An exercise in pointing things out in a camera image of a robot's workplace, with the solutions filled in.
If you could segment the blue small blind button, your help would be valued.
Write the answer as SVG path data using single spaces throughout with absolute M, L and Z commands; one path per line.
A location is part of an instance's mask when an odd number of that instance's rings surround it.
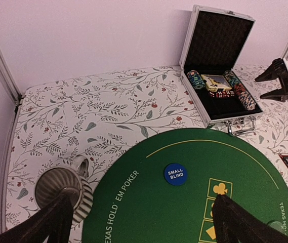
M 182 186 L 188 180 L 187 169 L 179 163 L 171 163 L 163 172 L 164 179 L 173 186 Z

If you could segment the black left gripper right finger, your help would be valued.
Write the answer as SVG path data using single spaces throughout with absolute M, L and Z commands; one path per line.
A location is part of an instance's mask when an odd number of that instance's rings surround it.
M 288 236 L 266 225 L 226 195 L 212 207 L 217 242 L 288 242 Z

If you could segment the long mixed chip row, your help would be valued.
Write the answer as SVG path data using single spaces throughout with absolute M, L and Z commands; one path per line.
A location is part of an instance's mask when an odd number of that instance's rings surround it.
M 231 70 L 226 70 L 223 76 L 233 88 L 243 107 L 248 111 L 254 110 L 257 104 L 240 79 Z

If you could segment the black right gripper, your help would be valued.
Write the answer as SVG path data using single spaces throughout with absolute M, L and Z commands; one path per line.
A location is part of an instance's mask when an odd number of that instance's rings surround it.
M 261 99 L 280 101 L 288 100 L 288 68 L 286 67 L 283 59 L 278 58 L 273 60 L 272 64 L 263 73 L 261 73 L 258 77 L 255 78 L 255 81 L 265 82 L 268 80 L 274 80 L 277 79 L 280 75 L 280 82 L 282 88 L 262 94 L 260 96 Z

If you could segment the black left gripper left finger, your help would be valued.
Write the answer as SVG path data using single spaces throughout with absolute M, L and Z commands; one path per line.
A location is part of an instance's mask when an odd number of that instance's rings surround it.
M 0 234 L 0 242 L 68 242 L 72 219 L 69 196 L 61 193 L 32 217 Z

